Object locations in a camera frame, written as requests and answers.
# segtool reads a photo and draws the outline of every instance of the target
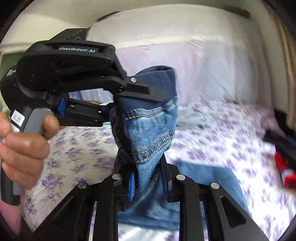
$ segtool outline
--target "screw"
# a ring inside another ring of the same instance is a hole
[[[218,183],[211,183],[211,188],[219,189],[220,185]]]
[[[112,179],[114,179],[114,180],[119,180],[120,178],[121,178],[121,175],[118,173],[116,173],[112,176]]]
[[[78,188],[79,188],[79,189],[86,188],[86,186],[87,186],[87,183],[85,183],[85,182],[80,182],[80,183],[78,183]]]
[[[176,178],[177,178],[178,180],[180,180],[180,181],[184,181],[184,180],[185,180],[185,176],[182,175],[182,174],[177,175]]]

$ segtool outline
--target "hand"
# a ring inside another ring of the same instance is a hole
[[[43,136],[39,134],[12,132],[8,116],[0,112],[0,158],[6,175],[15,183],[30,190],[36,184],[43,170],[43,159],[50,152],[47,140],[59,131],[59,122],[54,115],[43,120]]]

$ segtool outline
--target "denim jeans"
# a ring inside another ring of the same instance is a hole
[[[177,93],[174,70],[166,66],[145,69],[134,76],[166,93],[163,102],[115,98],[110,122],[119,148],[114,171],[126,163],[136,166],[136,193],[139,200],[158,177],[156,165],[172,142],[177,119]]]
[[[209,185],[219,183],[232,198],[249,213],[239,182],[234,173],[226,167],[211,167],[176,161],[180,173],[197,183]],[[203,227],[206,229],[205,210],[200,202]],[[118,222],[147,229],[179,230],[180,203],[168,203],[165,199],[160,177],[141,200],[125,213],[118,214]]]

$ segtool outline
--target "label sticker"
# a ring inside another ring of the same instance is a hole
[[[15,69],[10,69],[10,70],[8,71],[8,73],[7,73],[6,76],[10,76],[10,75],[12,75],[12,74],[15,73],[15,72],[16,72]]]
[[[20,129],[18,129],[14,124],[10,123],[11,124],[11,129],[13,132],[20,132]]]
[[[83,46],[66,46],[62,45],[58,48],[58,50],[67,50],[67,51],[78,51],[78,52],[88,52],[88,53],[97,53],[98,48],[93,47],[83,47]]]
[[[25,120],[25,117],[21,113],[19,113],[17,110],[15,110],[11,116],[11,120],[13,120],[16,124],[18,124],[19,127],[21,127]]]

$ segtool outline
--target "red fabric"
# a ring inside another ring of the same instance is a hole
[[[283,187],[296,188],[296,173],[289,169],[286,161],[282,158],[281,154],[276,152],[274,155],[276,167],[281,174]]]
[[[279,170],[279,172],[282,172],[282,170],[285,168],[289,168],[285,160],[281,157],[280,153],[276,152],[274,158],[276,161],[276,167]]]

